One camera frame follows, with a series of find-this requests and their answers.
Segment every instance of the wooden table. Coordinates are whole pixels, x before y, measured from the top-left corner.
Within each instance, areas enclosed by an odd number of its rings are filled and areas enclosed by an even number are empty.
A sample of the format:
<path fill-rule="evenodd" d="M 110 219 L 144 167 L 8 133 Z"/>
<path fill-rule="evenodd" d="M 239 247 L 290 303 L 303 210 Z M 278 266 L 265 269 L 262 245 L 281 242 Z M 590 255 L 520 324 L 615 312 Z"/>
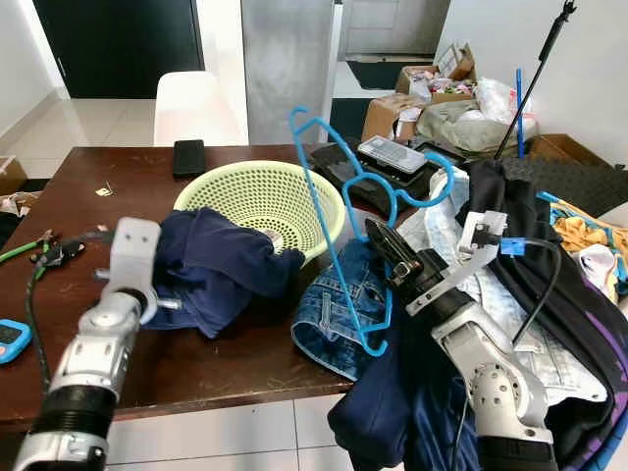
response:
<path fill-rule="evenodd" d="M 5 249 L 46 229 L 76 236 L 96 225 L 115 228 L 123 216 L 161 222 L 187 184 L 172 178 L 172 148 L 75 148 Z M 296 162 L 291 145 L 205 149 L 207 168 L 241 160 Z M 108 182 L 115 194 L 94 191 Z M 303 290 L 321 269 L 313 261 L 281 300 L 256 301 L 215 340 L 196 329 L 141 331 L 117 419 L 344 392 L 350 382 L 315 364 L 293 345 L 289 326 Z M 49 271 L 36 288 L 35 310 L 51 368 L 77 331 L 80 315 L 103 283 L 95 268 L 109 266 L 109 246 L 90 243 L 67 266 Z M 24 321 L 27 256 L 0 267 L 2 317 Z M 0 437 L 26 430 L 42 400 L 38 364 L 29 346 L 0 368 Z"/>

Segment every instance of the plastic bag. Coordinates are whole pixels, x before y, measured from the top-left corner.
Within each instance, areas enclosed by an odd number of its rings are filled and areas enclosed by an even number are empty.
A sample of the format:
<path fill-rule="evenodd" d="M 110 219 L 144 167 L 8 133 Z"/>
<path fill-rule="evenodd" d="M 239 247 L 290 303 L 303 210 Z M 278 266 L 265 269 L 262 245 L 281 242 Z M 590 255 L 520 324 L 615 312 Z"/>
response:
<path fill-rule="evenodd" d="M 476 98 L 487 120 L 509 125 L 517 112 L 516 91 L 498 80 L 480 78 Z M 531 100 L 528 100 L 523 111 L 524 118 L 535 119 Z"/>

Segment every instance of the clothes hanger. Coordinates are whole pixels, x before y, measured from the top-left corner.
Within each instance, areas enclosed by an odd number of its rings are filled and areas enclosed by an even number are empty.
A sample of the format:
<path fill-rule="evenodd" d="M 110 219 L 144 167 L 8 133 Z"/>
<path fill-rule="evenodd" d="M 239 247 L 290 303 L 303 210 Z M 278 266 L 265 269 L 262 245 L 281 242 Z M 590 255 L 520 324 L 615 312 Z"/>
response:
<path fill-rule="evenodd" d="M 307 159 L 305 157 L 305 151 L 303 150 L 303 144 L 301 143 L 301 140 L 300 140 L 300 135 L 303 132 L 309 130 L 312 126 L 318 125 L 329 133 L 329 135 L 334 139 L 334 141 L 337 143 L 337 145 L 342 150 L 342 152 L 344 152 L 344 155 L 346 155 L 346 158 L 349 160 L 351 166 L 355 170 L 356 175 L 352 179 L 345 182 L 344 185 L 342 186 L 342 189 L 341 189 L 342 199 L 347 208 L 347 213 L 349 215 L 349 222 L 351 223 L 351 227 L 353 228 L 353 234 L 358 240 L 365 243 L 369 241 L 369 237 L 360 232 L 359 224 L 357 222 L 357 219 L 355 218 L 353 205 L 351 204 L 351 198 L 349 197 L 349 189 L 352 186 L 365 180 L 371 180 L 375 183 L 378 183 L 386 191 L 389 197 L 389 203 L 391 207 L 391 212 L 389 214 L 387 225 L 388 227 L 392 228 L 394 227 L 394 223 L 396 222 L 396 218 L 397 218 L 397 211 L 398 211 L 397 199 L 398 198 L 401 198 L 403 201 L 405 201 L 411 206 L 414 206 L 415 208 L 427 208 L 429 206 L 435 206 L 441 203 L 445 198 L 447 198 L 448 195 L 451 193 L 451 189 L 453 188 L 453 167 L 451 166 L 449 161 L 442 155 L 439 155 L 434 152 L 425 154 L 425 157 L 427 160 L 432 161 L 445 169 L 447 173 L 447 183 L 445 184 L 443 191 L 441 191 L 441 193 L 433 199 L 430 199 L 428 201 L 414 199 L 412 196 L 410 196 L 407 193 L 406 190 L 394 189 L 391 186 L 391 184 L 382 176 L 374 174 L 372 172 L 364 172 L 364 170 L 362 169 L 362 166 L 360 165 L 357 158 L 355 157 L 355 154 L 353 154 L 351 149 L 349 149 L 344 139 L 342 139 L 342 137 L 340 137 L 340 135 L 322 118 L 317 116 L 317 117 L 309 119 L 307 122 L 305 122 L 305 124 L 298 126 L 295 123 L 295 119 L 297 115 L 307 114 L 307 113 L 309 113 L 309 110 L 307 108 L 303 106 L 297 106 L 290 112 L 289 117 L 288 117 L 288 124 L 289 124 L 290 131 L 292 132 L 292 139 L 294 141 L 294 146 L 296 147 L 296 154 L 298 156 L 298 160 L 301 164 L 301 167 L 303 167 L 303 173 L 305 175 L 305 180 L 307 182 L 310 196 L 312 197 L 312 202 L 314 203 L 314 208 L 316 209 L 316 215 L 321 224 L 323 235 L 325 236 L 325 241 L 327 242 L 327 247 L 332 257 L 332 263 L 338 273 L 340 287 L 342 288 L 342 291 L 344 293 L 347 308 L 349 312 L 351 313 L 351 316 L 353 317 L 353 322 L 357 329 L 360 343 L 362 344 L 362 347 L 368 354 L 372 356 L 382 356 L 388 347 L 388 342 L 386 340 L 383 340 L 382 343 L 380 343 L 380 345 L 377 348 L 373 348 L 371 345 L 369 345 L 367 336 L 368 334 L 371 334 L 376 331 L 385 330 L 391 326 L 391 317 L 393 313 L 393 292 L 391 291 L 390 288 L 386 288 L 386 299 L 385 299 L 386 308 L 385 308 L 384 321 L 378 324 L 371 325 L 371 326 L 362 326 L 357 316 L 357 312 L 355 311 L 355 308 L 353 307 L 353 301 L 351 300 L 351 295 L 348 291 L 348 288 L 346 287 L 346 281 L 344 280 L 344 273 L 342 272 L 340 261 L 336 253 L 336 249 L 334 248 L 334 243 L 332 242 L 329 230 L 327 228 L 327 222 L 325 221 L 325 217 L 323 215 L 323 210 L 321 208 L 321 204 L 318 199 L 318 194 L 316 192 L 314 184 L 312 183 L 312 179 L 309 175 L 309 172 L 310 172 L 309 166 L 307 164 Z M 392 268 L 388 264 L 386 264 L 385 270 L 386 270 L 386 276 L 388 277 L 391 274 Z"/>

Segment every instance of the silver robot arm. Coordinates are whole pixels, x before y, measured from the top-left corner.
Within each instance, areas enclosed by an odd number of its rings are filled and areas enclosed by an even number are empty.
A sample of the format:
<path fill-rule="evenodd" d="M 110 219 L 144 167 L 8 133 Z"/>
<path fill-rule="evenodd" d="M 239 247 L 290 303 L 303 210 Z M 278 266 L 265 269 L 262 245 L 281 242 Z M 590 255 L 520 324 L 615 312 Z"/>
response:
<path fill-rule="evenodd" d="M 397 232 L 366 221 L 376 250 L 393 265 L 388 283 L 410 316 L 425 318 L 464 379 L 483 469 L 554 471 L 545 387 L 519 362 L 503 329 L 456 288 L 496 258 L 505 225 L 503 213 L 470 212 L 458 244 L 466 263 L 452 271 L 433 249 L 414 252 Z"/>
<path fill-rule="evenodd" d="M 107 433 L 135 334 L 159 304 L 152 288 L 159 234 L 154 222 L 120 220 L 111 249 L 109 284 L 100 302 L 78 321 L 77 336 L 61 358 L 14 470 L 104 469 Z"/>

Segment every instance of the green plastic basket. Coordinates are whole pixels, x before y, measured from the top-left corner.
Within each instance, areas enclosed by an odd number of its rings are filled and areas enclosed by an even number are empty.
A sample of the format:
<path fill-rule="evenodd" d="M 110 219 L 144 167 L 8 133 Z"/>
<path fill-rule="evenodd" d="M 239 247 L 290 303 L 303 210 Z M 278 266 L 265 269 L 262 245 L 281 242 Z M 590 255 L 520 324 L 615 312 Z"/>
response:
<path fill-rule="evenodd" d="M 344 203 L 338 191 L 310 172 L 332 241 L 344 225 Z M 175 209 L 210 207 L 239 226 L 281 235 L 276 249 L 298 248 L 305 263 L 327 250 L 321 225 L 297 165 L 255 160 L 225 165 L 186 186 Z"/>

